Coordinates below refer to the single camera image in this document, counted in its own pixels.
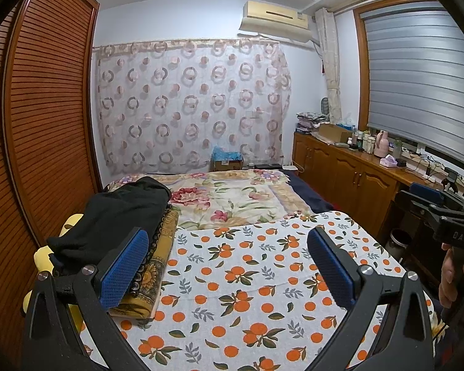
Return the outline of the person right hand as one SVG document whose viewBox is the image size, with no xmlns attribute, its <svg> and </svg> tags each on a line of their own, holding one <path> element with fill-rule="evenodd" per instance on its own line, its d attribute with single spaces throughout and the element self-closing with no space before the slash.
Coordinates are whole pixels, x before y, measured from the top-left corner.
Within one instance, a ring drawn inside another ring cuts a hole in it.
<svg viewBox="0 0 464 371">
<path fill-rule="evenodd" d="M 454 259 L 451 245 L 442 243 L 441 248 L 446 251 L 446 256 L 441 267 L 439 301 L 440 304 L 449 309 L 458 298 L 456 281 L 460 272 L 464 275 L 464 265 L 462 267 L 458 266 L 458 263 Z"/>
</svg>

